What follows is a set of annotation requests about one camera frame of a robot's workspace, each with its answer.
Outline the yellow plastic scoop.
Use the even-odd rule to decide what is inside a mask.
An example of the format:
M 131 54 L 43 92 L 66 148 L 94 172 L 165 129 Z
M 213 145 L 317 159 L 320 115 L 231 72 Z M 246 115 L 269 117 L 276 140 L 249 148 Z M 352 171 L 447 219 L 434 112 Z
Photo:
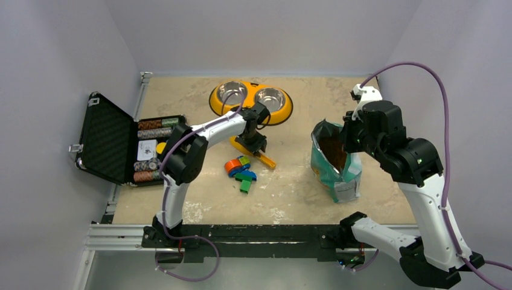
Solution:
M 253 156 L 253 154 L 250 151 L 245 149 L 240 143 L 236 142 L 235 136 L 232 136 L 229 138 L 229 143 L 233 148 L 235 148 L 242 154 Z M 259 160 L 262 164 L 264 164 L 265 166 L 267 166 L 268 168 L 270 168 L 272 170 L 276 168 L 277 164 L 275 161 L 273 161 L 272 159 L 270 159 L 263 153 L 261 153 L 261 155 L 262 155 L 261 158 L 256 158 L 256 159 Z

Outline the green dog food bag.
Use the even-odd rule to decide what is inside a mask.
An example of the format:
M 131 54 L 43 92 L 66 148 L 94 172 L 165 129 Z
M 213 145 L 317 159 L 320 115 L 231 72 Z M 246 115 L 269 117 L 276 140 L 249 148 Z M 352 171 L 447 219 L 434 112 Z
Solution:
M 310 134 L 310 167 L 334 203 L 346 203 L 360 198 L 362 160 L 358 154 L 344 151 L 342 129 L 341 124 L 322 120 Z

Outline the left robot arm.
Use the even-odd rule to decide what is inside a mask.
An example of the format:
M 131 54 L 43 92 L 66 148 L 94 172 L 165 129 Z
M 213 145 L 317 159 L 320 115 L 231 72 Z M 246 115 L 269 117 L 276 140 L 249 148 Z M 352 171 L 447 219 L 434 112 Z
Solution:
M 162 225 L 156 233 L 165 247 L 175 246 L 180 239 L 176 228 L 182 223 L 185 196 L 192 181 L 202 170 L 206 152 L 231 137 L 250 153 L 266 150 L 266 136 L 257 127 L 270 117 L 268 108 L 256 103 L 250 108 L 236 107 L 221 117 L 203 124 L 179 124 L 171 133 L 159 157 L 159 174 L 164 181 L 162 209 L 156 214 Z

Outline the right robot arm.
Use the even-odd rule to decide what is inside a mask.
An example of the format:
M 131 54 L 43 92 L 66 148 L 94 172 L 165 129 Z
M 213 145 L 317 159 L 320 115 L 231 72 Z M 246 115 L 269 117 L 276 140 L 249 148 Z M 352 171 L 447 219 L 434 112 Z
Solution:
M 342 144 L 348 153 L 365 152 L 391 175 L 413 212 L 420 234 L 410 236 L 374 222 L 356 212 L 341 220 L 341 248 L 365 243 L 398 261 L 418 286 L 449 289 L 460 273 L 484 264 L 461 233 L 448 229 L 451 217 L 443 198 L 443 166 L 435 146 L 424 138 L 410 138 L 401 109 L 390 101 L 370 101 L 344 116 Z

